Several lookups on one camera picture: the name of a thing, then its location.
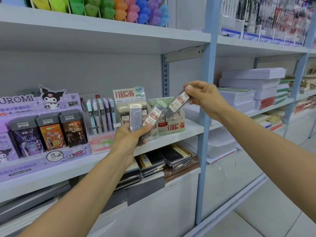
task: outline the gray box lid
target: gray box lid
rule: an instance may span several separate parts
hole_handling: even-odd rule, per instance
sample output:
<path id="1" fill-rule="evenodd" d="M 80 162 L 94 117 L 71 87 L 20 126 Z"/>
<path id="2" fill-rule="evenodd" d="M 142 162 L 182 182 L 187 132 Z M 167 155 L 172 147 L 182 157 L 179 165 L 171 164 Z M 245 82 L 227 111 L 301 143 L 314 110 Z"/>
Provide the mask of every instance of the gray box lid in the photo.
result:
<path id="1" fill-rule="evenodd" d="M 61 112 L 59 119 L 60 119 L 61 123 L 67 123 L 70 121 L 81 120 L 80 110 L 75 109 L 75 110 L 70 110 L 70 111 L 63 111 L 63 112 Z"/>
<path id="2" fill-rule="evenodd" d="M 48 113 L 40 115 L 36 118 L 36 122 L 38 126 L 52 125 L 59 123 L 60 112 L 56 113 Z"/>
<path id="3" fill-rule="evenodd" d="M 13 119 L 9 122 L 9 127 L 12 131 L 24 130 L 29 128 L 37 127 L 37 123 L 35 121 L 35 116 L 26 116 Z"/>

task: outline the speech bubble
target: speech bubble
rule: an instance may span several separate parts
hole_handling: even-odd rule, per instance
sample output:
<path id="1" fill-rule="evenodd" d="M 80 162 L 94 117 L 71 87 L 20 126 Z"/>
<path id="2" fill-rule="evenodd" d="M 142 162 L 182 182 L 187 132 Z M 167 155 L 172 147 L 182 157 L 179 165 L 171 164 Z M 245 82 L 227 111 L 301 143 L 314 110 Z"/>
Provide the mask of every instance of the speech bubble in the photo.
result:
<path id="1" fill-rule="evenodd" d="M 56 162 L 64 158 L 64 154 L 61 151 L 52 151 L 46 156 L 46 159 L 50 162 Z"/>

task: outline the hand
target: hand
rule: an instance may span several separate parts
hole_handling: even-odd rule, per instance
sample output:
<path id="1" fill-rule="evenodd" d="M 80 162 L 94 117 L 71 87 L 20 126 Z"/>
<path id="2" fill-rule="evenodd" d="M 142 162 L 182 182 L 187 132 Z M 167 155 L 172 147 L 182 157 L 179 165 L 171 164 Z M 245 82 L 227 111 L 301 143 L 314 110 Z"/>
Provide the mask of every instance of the hand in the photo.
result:
<path id="1" fill-rule="evenodd" d="M 219 122 L 222 122 L 223 112 L 232 108 L 213 84 L 196 80 L 187 83 L 184 90 L 193 97 L 190 104 L 199 105 L 209 117 Z"/>
<path id="2" fill-rule="evenodd" d="M 145 125 L 139 128 L 137 131 L 130 132 L 130 123 L 126 123 L 121 126 L 115 132 L 115 138 L 113 146 L 111 147 L 111 153 L 116 153 L 117 156 L 123 158 L 123 164 L 126 165 L 126 168 L 133 163 L 134 159 L 134 150 L 137 146 L 139 138 L 148 133 L 152 128 L 152 124 Z"/>

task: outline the forearm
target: forearm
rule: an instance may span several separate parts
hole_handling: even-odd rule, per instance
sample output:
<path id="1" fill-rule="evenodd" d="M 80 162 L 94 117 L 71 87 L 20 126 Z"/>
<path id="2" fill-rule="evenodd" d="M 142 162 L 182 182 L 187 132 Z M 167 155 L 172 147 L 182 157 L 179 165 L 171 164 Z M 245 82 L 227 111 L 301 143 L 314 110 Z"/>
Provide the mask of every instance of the forearm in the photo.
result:
<path id="1" fill-rule="evenodd" d="M 126 170 L 124 161 L 107 155 L 19 237 L 87 236 Z"/>
<path id="2" fill-rule="evenodd" d="M 316 222 L 316 155 L 235 109 L 227 108 L 221 122 L 281 191 Z"/>

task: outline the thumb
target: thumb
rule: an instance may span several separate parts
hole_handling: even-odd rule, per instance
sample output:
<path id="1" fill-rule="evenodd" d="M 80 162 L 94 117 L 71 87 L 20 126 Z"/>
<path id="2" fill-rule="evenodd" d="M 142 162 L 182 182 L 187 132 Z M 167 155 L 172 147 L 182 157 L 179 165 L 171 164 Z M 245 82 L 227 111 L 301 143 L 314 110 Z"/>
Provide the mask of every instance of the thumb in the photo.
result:
<path id="1" fill-rule="evenodd" d="M 205 94 L 201 92 L 201 90 L 198 88 L 194 88 L 191 85 L 187 85 L 184 90 L 186 91 L 188 95 L 193 96 L 194 98 L 198 100 L 204 99 Z"/>
<path id="2" fill-rule="evenodd" d="M 133 136 L 136 136 L 136 137 L 141 137 L 142 135 L 145 135 L 146 133 L 148 133 L 151 128 L 152 128 L 152 124 L 147 124 L 147 125 L 144 125 L 143 127 L 139 128 L 137 131 L 133 131 L 132 134 Z"/>

